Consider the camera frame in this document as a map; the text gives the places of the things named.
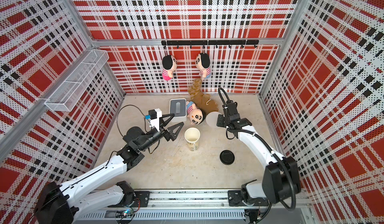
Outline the paper milk tea cup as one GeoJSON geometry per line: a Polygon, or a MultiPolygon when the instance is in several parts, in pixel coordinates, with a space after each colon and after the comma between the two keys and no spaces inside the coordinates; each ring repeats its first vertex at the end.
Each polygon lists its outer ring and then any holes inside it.
{"type": "Polygon", "coordinates": [[[189,128],[185,131],[185,140],[190,151],[195,152],[199,148],[201,133],[197,128],[189,128]]]}

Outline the black plastic cup lid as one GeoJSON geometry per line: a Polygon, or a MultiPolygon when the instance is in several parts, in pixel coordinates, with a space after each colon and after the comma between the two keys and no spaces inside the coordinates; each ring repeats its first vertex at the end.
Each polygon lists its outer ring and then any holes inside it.
{"type": "Polygon", "coordinates": [[[220,161],[224,165],[231,165],[235,161],[235,155],[229,150],[224,150],[220,153],[220,161]]]}

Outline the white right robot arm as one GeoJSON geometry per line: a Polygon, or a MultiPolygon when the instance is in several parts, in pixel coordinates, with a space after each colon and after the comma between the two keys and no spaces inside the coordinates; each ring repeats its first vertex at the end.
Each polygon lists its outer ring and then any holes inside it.
{"type": "Polygon", "coordinates": [[[252,123],[241,118],[237,103],[224,101],[224,114],[218,117],[217,126],[226,129],[244,143],[256,156],[264,169],[261,180],[242,185],[241,196],[247,205],[266,199],[270,205],[281,203],[289,211],[297,205],[296,194],[301,192],[298,164],[272,148],[256,131],[252,123]]]}

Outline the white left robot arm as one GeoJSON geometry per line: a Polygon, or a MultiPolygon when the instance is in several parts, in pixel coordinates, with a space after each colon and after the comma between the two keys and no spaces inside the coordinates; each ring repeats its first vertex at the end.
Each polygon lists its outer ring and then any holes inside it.
{"type": "Polygon", "coordinates": [[[45,185],[34,210],[38,223],[71,224],[104,207],[119,205],[130,208],[138,198],[126,181],[98,192],[95,189],[133,169],[145,157],[143,152],[161,139],[175,141],[184,123],[167,127],[173,117],[173,114],[150,115],[152,129],[145,133],[139,127],[130,128],[123,137],[126,145],[112,152],[107,162],[60,185],[55,182],[45,185]]]}

